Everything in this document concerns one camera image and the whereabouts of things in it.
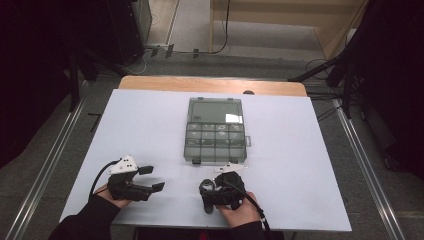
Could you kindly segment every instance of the cable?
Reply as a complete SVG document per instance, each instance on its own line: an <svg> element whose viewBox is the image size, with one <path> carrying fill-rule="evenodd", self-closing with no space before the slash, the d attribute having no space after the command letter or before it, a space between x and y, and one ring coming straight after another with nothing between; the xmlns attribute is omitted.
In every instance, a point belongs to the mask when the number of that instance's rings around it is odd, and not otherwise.
<svg viewBox="0 0 424 240"><path fill-rule="evenodd" d="M306 92L311 101L328 101L341 98L343 95L329 92Z"/></svg>
<svg viewBox="0 0 424 240"><path fill-rule="evenodd" d="M233 184L231 184L231 183L229 183L227 181L222 181L222 182L225 183L226 185L234 188L235 190L239 191L240 193L242 193L247 198L247 200L249 200L249 202L252 203L253 206L255 206L256 210L259 213L259 216L261 217L261 221L262 221L262 223L265 226L265 236L266 236L266 238L268 240L273 240L274 237L272 236L271 228L269 227L268 221L265 218L264 210L259 207L258 203L251 196L249 196L249 194L247 194L246 191L238 188L237 186L235 186L235 185L233 185Z"/></svg>
<svg viewBox="0 0 424 240"><path fill-rule="evenodd" d="M224 22L221 21L222 28L223 28L223 30L225 32L225 42L224 42L224 45L222 46L222 48L219 51L212 52L212 54L216 54L216 53L221 52L222 50L224 50L225 46L227 45L227 42L228 42L228 18L229 18L229 15L230 15L230 1L231 0L228 0L228 4L227 4L227 16L225 17L225 28L224 28Z"/></svg>
<svg viewBox="0 0 424 240"><path fill-rule="evenodd" d="M309 66L309 64L311 64L311 63L313 63L313 62L316 62L316 61L325 61L324 63L323 63L323 65L324 66L326 66L325 65L325 63L327 63L328 61L327 61L327 59L323 59L323 58L318 58L318 59L314 59L314 60L312 60L312 61L309 61L307 64L306 64L306 66L305 66L305 70L306 70L306 72L308 72L309 70L308 70L308 66ZM327 72L327 69L325 69L324 70L325 71L325 73L327 73L327 77L328 77L328 75L330 75L330 73L329 72ZM313 76L313 78L315 78L315 79L317 79L317 80L327 80L327 77L326 78L319 78L319 77L315 77L315 76Z"/></svg>
<svg viewBox="0 0 424 240"><path fill-rule="evenodd" d="M143 70L142 70L141 72L133 72L132 70L130 70L130 69L128 69L128 68L126 68L126 67L124 67L124 66L121 66L121 68L123 68L123 69L124 69L124 70L126 70L127 72L132 73L132 74L134 74L134 75L140 75L140 74L142 74L142 73L143 73L144 71L146 71L146 69L147 69L146 55L147 55L149 52L152 52L152 50L146 51L146 52L143 54L143 63L144 63L144 68L143 68Z"/></svg>
<svg viewBox="0 0 424 240"><path fill-rule="evenodd" d="M220 8L222 8L222 0L221 1L219 1L219 5L220 5ZM224 24L224 20L222 20L221 21L221 26L222 26L222 31L224 31L224 33L225 33L225 38L226 39L228 39L228 15L226 16L226 25ZM223 55L228 55L230 52L231 52L231 45L228 45L228 52L227 53L225 53L225 54L223 54Z"/></svg>
<svg viewBox="0 0 424 240"><path fill-rule="evenodd" d="M329 116L331 116L333 113L335 113L335 112L336 112L339 108L340 108L340 106L339 106L339 107L334 107L334 108L328 109L328 110L327 110L327 111L325 111L324 113L322 113L322 114L318 115L318 116L317 116L318 122L321 122L322 120L324 120L324 119L328 118L328 117L329 117Z"/></svg>
<svg viewBox="0 0 424 240"><path fill-rule="evenodd" d="M98 192L95 192L94 194L99 194L99 193L101 193L101 192L104 192L104 191L106 191L108 188L106 187L105 189L103 189L103 190L101 190L101 191L98 191Z"/></svg>
<svg viewBox="0 0 424 240"><path fill-rule="evenodd" d="M90 194L88 195L88 199L89 199L89 200L90 200L91 195L92 195L92 194L93 194L93 192L94 192L94 188L96 187L97 181L99 181L99 178L100 178L100 176L102 175L102 173L106 170L106 168L108 168L109 166L112 166L112 165L117 164L119 161L120 161L120 160L118 160L118 161L112 161L112 162L110 162L110 163L106 164L106 166L104 166L104 167L102 168L102 170L100 170L99 174L97 174L97 176L96 176L96 179L94 179L93 185L91 186Z"/></svg>

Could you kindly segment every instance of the black equipment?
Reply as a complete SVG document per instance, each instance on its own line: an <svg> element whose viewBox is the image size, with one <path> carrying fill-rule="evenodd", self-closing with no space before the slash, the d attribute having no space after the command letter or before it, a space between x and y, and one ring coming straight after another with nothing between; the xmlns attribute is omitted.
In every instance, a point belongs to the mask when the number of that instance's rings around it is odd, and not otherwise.
<svg viewBox="0 0 424 240"><path fill-rule="evenodd" d="M386 166L405 168L424 180L424 5L420 1L372 0L356 33L335 58L289 81L301 82L334 66L336 87L344 76L343 110L349 116L354 76L364 97L364 118L384 151Z"/></svg>
<svg viewBox="0 0 424 240"><path fill-rule="evenodd" d="M244 183L236 172L222 173L215 182L205 179L200 183L199 191L206 213L213 212L213 205L230 205L233 210L240 206L245 195L227 183L245 192Z"/></svg>
<svg viewBox="0 0 424 240"><path fill-rule="evenodd" d="M149 1L94 2L92 14L97 17L83 44L109 62L131 64L143 54L147 43L152 23Z"/></svg>
<svg viewBox="0 0 424 240"><path fill-rule="evenodd" d="M113 199L116 200L132 200L132 201L147 201L152 193L162 191L165 186L164 182L153 184L151 187L138 186L133 184L135 175L150 174L153 172L153 166L137 167L131 156L126 156L118 161L112 161L100 170L93 185L91 186L90 195L93 194L94 188L99 180L101 174L109 166L117 165L117 170L109 170L109 177L107 189L111 193Z"/></svg>
<svg viewBox="0 0 424 240"><path fill-rule="evenodd" d="M107 187L113 199L127 199L132 201L147 201L152 193L162 191L165 183L157 183L151 187L133 184L132 179L138 173L140 175L153 172L153 166L139 167L137 171L114 174L109 177Z"/></svg>
<svg viewBox="0 0 424 240"><path fill-rule="evenodd" d="M45 1L0 1L0 168L21 154L69 94L66 54Z"/></svg>

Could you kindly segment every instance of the black cable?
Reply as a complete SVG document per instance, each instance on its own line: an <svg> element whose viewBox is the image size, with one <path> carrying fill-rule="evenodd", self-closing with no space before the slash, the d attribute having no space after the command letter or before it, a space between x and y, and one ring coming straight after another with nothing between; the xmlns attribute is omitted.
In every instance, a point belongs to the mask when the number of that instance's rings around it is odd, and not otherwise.
<svg viewBox="0 0 424 240"><path fill-rule="evenodd" d="M335 113L335 112L337 111L337 109L339 109L339 108L340 108L340 106L339 106L339 107L335 107L335 108L331 108L331 109L329 109L329 110L325 111L324 113L320 114L320 115L317 117L318 122L321 122L322 120L324 120L324 119L328 118L328 117L329 117L329 116L331 116L333 113Z"/></svg>
<svg viewBox="0 0 424 240"><path fill-rule="evenodd" d="M252 203L253 206L255 206L256 210L259 213L259 216L261 217L261 221L265 226L265 236L266 236L266 238L268 240L273 240L274 237L272 236L271 228L269 227L268 221L265 218L264 210L261 207L259 207L258 203L251 196L249 196L249 194L247 194L246 191L238 188L237 186L234 186L233 184L231 184L229 182L226 182L226 181L222 181L222 182L225 183L226 185L234 188L235 190L239 191L240 193L242 193L247 198L247 200L249 200L249 202Z"/></svg>
<svg viewBox="0 0 424 240"><path fill-rule="evenodd" d="M306 92L306 94L311 99L311 101L328 101L328 100L341 98L343 96L336 93L322 93L322 92Z"/></svg>
<svg viewBox="0 0 424 240"><path fill-rule="evenodd" d="M308 71L309 71L309 70L308 70L308 66L309 66L311 63L316 62L316 61L325 61L325 62L328 62L328 60L326 60L326 59L322 59L322 58L318 58L318 59L314 59L314 60L312 60L312 61L309 61L309 62L306 64L306 66L305 66L305 70L306 70L306 72L308 72ZM325 71L325 73L327 73L327 77L328 77L328 75L330 75L330 73L329 73L329 72L327 72L327 69L325 69L324 71ZM315 78L315 79L317 79L317 80L327 80L327 77L326 77L326 78L319 78L319 77L315 77L315 76L313 76L313 78Z"/></svg>
<svg viewBox="0 0 424 240"><path fill-rule="evenodd" d="M93 185L91 186L90 194L88 195L88 199L89 199L89 200L90 200L91 195L92 195L92 194L93 194L93 192L94 192L94 188L96 187L97 181L99 181L99 178L100 178L100 176L102 175L102 173L106 170L106 168L108 168L109 166L112 166L112 165L117 164L119 161L121 161L121 160L118 160L118 161L112 161L112 162L110 162L110 163L106 164L106 166L104 166L104 167L102 168L102 170L100 170L99 174L97 174L97 176L96 176L96 179L94 179Z"/></svg>
<svg viewBox="0 0 424 240"><path fill-rule="evenodd" d="M106 191L107 190L107 187L105 188L105 189L103 189L103 190L100 190L100 191L98 191L98 192L95 192L94 194L99 194L99 193L101 193L101 192L104 192L104 191Z"/></svg>
<svg viewBox="0 0 424 240"><path fill-rule="evenodd" d="M219 49L218 51L215 52L202 52L202 53L208 53L208 54L217 54L220 53L222 50L224 50L225 46L227 46L227 42L228 42L228 17L230 16L230 2L231 0L228 0L228 4L227 4L227 16L225 17L225 42L224 45L222 45L222 48Z"/></svg>

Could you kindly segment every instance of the tripod leg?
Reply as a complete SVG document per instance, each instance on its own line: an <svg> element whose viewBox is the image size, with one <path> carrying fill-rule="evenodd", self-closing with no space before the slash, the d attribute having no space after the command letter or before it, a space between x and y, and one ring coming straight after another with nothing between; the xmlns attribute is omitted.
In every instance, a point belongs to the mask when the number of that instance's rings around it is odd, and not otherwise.
<svg viewBox="0 0 424 240"><path fill-rule="evenodd" d="M355 66L353 65L352 62L349 62L348 68L349 69L347 71L347 77L346 77L345 86L344 86L344 90L343 90L342 109L343 109L343 112L345 113L346 117L348 119L351 119L352 117L350 116L350 112L349 112L350 93L351 93L351 89L352 89L353 76L355 74Z"/></svg>
<svg viewBox="0 0 424 240"><path fill-rule="evenodd" d="M86 80L96 81L97 76L99 75L97 69L94 67L93 63L82 53L81 49L78 49L76 52L77 65L81 70L81 73L84 75Z"/></svg>
<svg viewBox="0 0 424 240"><path fill-rule="evenodd" d="M337 87L346 75L349 63L346 60L341 60L334 65L326 80L328 87Z"/></svg>

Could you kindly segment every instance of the gray floor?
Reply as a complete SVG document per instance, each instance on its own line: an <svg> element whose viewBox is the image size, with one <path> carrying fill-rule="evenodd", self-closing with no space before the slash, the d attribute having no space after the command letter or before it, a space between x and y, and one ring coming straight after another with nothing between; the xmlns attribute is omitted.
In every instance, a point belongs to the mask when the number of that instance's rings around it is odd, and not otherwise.
<svg viewBox="0 0 424 240"><path fill-rule="evenodd" d="M160 41L157 36L161 31L157 26L153 26L154 37L149 43L174 44L176 51L193 51L195 48L208 51L209 11L209 1L179 0L177 14L170 29L170 38ZM161 19L159 24L162 24L162 16L173 12L172 7L166 7L161 10L155 8L152 13L155 14L154 19L156 16ZM221 49L225 42L224 26L223 22L214 22L214 51ZM220 55L303 61L324 58L312 27L231 22L228 24L227 33L228 42Z"/></svg>
<svg viewBox="0 0 424 240"><path fill-rule="evenodd" d="M149 54L128 68L142 75L215 76L242 77L260 80L284 81L305 71L315 53L285 57L173 54L165 58L163 53L155 57ZM82 161L89 148L96 121L89 113L102 113L111 91L117 88L120 78L108 70L101 69L101 76L90 83L90 91L81 115L65 145L53 175L32 215L22 239L47 239L57 225L67 195L69 194ZM325 92L329 89L323 81L305 82L309 92ZM39 129L27 149L14 161L0 169L0 239L4 239L18 214L20 205L36 180L49 151L68 117L69 97L66 98ZM317 116L334 107L332 100L314 101ZM353 123L381 181L403 232L407 239L422 239L424 236L424 182L408 172L393 172L386 169L381 151L366 122L360 119L360 109L352 107ZM341 194L353 231L350 233L298 232L295 239L389 239L374 199L358 166L356 157L337 114L320 121L320 128L333 164ZM131 239L132 227L114 226L113 239Z"/></svg>

